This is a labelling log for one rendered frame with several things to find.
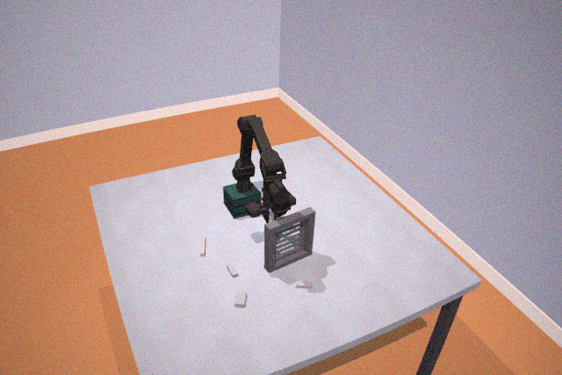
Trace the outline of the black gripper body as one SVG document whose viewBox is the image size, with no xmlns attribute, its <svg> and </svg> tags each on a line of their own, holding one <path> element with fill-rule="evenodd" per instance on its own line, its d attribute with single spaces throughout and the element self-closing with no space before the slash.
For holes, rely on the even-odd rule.
<svg viewBox="0 0 562 375">
<path fill-rule="evenodd" d="M 254 219 L 259 217 L 261 214 L 265 214 L 268 212 L 267 203 L 269 198 L 272 196 L 262 188 L 263 197 L 262 197 L 262 204 L 257 205 L 256 202 L 249 203 L 245 205 L 245 212 L 249 215 L 250 218 Z M 296 198 L 289 192 L 290 197 L 289 199 L 292 202 L 292 206 L 296 205 Z"/>
</svg>

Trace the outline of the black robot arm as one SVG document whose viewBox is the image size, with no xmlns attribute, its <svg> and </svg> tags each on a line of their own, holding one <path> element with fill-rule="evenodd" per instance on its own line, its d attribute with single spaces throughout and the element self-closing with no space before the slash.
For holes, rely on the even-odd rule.
<svg viewBox="0 0 562 375">
<path fill-rule="evenodd" d="M 237 120 L 237 126 L 241 132 L 241 149 L 240 158 L 235 162 L 232 170 L 232 175 L 237 180 L 235 188 L 238 193 L 253 191 L 250 178 L 255 175 L 256 168 L 251 161 L 254 137 L 261 156 L 259 166 L 263 176 L 263 189 L 272 196 L 266 207 L 279 218 L 292 207 L 289 191 L 282 183 L 282 179 L 286 179 L 284 162 L 278 152 L 272 149 L 261 117 L 255 114 L 241 116 Z M 282 174 L 276 173 L 280 171 Z"/>
</svg>

